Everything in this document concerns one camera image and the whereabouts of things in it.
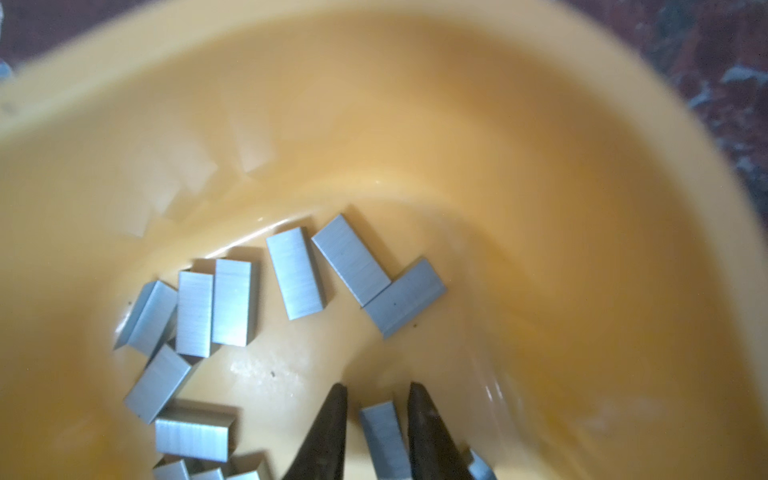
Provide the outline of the staple strip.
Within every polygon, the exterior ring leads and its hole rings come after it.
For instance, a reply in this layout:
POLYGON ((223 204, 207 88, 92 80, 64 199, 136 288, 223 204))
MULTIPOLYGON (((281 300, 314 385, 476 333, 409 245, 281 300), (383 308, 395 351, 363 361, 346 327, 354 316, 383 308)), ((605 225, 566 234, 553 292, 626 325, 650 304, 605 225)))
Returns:
POLYGON ((251 338, 254 264, 217 259, 213 285, 212 341, 245 347, 251 338))
POLYGON ((432 264, 422 258, 363 309, 388 339, 445 292, 446 286, 432 264))
POLYGON ((304 229, 273 235, 267 247, 288 319, 322 311, 325 297, 304 229))
POLYGON ((319 230, 312 241, 361 307, 391 284, 391 279, 339 214, 319 230))
POLYGON ((362 430, 379 480, 411 479, 409 454, 393 401, 362 408, 362 430))

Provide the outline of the yellow plastic tray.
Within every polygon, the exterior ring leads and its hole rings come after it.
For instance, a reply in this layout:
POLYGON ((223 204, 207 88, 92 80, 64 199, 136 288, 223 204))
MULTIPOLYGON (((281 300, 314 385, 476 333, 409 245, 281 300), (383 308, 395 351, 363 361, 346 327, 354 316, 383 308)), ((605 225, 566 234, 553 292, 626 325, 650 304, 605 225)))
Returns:
POLYGON ((142 286, 261 263, 256 331, 187 408, 240 466, 292 463, 328 390, 426 386, 501 479, 763 479, 764 230, 705 130, 547 1, 161 1, 1 85, 1 475, 148 479, 115 341, 142 286), (446 286, 384 339, 312 237, 446 286), (289 320, 267 247, 325 297, 289 320))

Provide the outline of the staple strip in tray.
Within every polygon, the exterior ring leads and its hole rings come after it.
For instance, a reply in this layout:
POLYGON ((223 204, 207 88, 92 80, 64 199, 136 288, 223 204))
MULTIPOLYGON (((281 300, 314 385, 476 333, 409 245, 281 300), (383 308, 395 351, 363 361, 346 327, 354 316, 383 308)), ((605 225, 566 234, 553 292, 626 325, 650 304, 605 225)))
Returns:
POLYGON ((267 247, 288 319, 322 311, 325 297, 304 229, 273 235, 267 247))
POLYGON ((217 259, 213 285, 212 341, 245 347, 251 338, 254 264, 217 259))
POLYGON ((339 214, 319 230, 312 241, 361 307, 391 284, 391 279, 339 214))
POLYGON ((388 339, 445 292, 446 286, 432 264, 422 258, 363 309, 388 339))

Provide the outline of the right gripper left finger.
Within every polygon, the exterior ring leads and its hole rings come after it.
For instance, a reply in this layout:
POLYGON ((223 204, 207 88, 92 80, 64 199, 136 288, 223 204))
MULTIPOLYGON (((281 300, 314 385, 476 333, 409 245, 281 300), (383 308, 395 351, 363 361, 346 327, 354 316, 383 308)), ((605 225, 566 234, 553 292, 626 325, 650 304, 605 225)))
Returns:
POLYGON ((284 480, 342 480, 346 450, 348 389, 330 388, 284 480))

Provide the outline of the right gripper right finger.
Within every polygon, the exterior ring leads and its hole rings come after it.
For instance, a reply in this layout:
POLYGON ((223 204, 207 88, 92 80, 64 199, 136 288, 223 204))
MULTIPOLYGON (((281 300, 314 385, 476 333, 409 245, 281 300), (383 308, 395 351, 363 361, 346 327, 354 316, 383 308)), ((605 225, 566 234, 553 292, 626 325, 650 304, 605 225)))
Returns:
POLYGON ((472 479, 437 407, 421 383, 410 384, 407 419, 413 479, 472 479))

